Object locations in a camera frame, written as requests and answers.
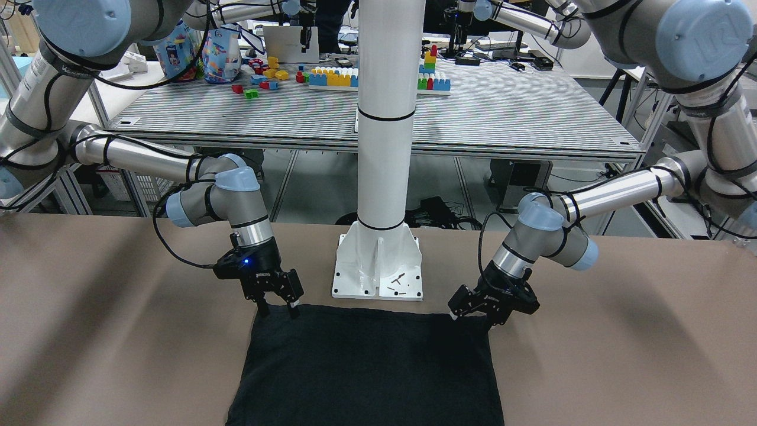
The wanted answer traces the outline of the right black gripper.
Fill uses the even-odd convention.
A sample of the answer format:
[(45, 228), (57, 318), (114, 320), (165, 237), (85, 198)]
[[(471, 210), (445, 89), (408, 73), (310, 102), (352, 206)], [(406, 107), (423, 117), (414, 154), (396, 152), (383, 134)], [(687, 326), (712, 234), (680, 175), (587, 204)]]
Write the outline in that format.
[(265, 293), (275, 293), (287, 302), (290, 318), (298, 318), (299, 299), (305, 291), (295, 269), (282, 270), (276, 239), (271, 237), (251, 246), (243, 246), (239, 234), (231, 234), (230, 240), (232, 249), (213, 266), (216, 277), (239, 280), (244, 296), (255, 302), (260, 317), (270, 315)]

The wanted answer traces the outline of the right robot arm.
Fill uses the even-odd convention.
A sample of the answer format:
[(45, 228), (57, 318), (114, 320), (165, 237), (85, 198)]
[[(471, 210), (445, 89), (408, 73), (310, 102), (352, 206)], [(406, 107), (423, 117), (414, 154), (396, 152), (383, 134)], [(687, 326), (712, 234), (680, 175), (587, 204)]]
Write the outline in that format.
[(195, 1), (34, 1), (40, 49), (2, 116), (2, 197), (54, 179), (70, 163), (104, 164), (180, 184), (154, 215), (179, 227), (214, 221), (231, 226), (232, 249), (211, 269), (239, 280), (246, 299), (268, 314), (267, 293), (297, 317), (305, 291), (281, 257), (253, 168), (234, 154), (198, 156), (137, 138), (119, 137), (71, 120), (103, 70), (117, 65), (138, 41), (172, 33)]

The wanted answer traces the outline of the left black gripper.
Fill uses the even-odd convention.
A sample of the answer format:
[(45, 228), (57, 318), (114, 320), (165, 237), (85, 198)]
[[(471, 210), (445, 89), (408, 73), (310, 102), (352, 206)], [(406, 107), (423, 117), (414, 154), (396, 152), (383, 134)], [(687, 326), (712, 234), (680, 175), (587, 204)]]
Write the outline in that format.
[(449, 315), (456, 321), (471, 313), (484, 313), (486, 331), (505, 324), (513, 312), (532, 315), (540, 308), (540, 302), (527, 281), (530, 275), (532, 269), (527, 267), (522, 277), (512, 277), (491, 261), (475, 289), (462, 285), (452, 294), (447, 302)]

